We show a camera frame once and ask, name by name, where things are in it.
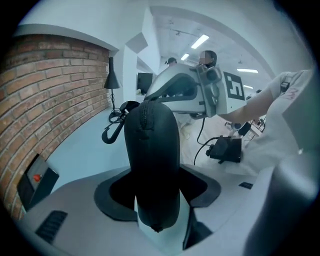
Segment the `black electronic device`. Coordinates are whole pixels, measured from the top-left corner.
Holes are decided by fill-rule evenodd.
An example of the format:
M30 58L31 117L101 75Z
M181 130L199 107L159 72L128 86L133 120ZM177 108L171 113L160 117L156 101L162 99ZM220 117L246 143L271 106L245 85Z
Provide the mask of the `black electronic device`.
M50 195L59 174L49 168L46 161L37 154L22 175L17 191L26 211Z
M224 161L240 163L241 139L220 136L205 154L212 159L220 160L220 163Z

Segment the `brick wall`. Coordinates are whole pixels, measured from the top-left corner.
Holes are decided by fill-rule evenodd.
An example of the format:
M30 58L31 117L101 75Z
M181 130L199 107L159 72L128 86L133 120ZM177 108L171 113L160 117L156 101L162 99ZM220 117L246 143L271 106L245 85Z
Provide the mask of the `brick wall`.
M17 184L36 154L45 160L110 105L109 51L63 36L17 37L0 65L0 199L23 215Z

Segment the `white shirt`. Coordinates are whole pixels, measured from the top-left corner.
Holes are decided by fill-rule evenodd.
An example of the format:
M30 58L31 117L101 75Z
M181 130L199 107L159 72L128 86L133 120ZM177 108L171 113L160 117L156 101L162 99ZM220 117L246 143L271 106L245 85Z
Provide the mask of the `white shirt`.
M292 76L286 92L281 83ZM281 160L320 145L320 83L315 70L284 72L268 86L273 103L266 114L262 135L242 150L241 162L224 162L215 168L233 174L256 176Z

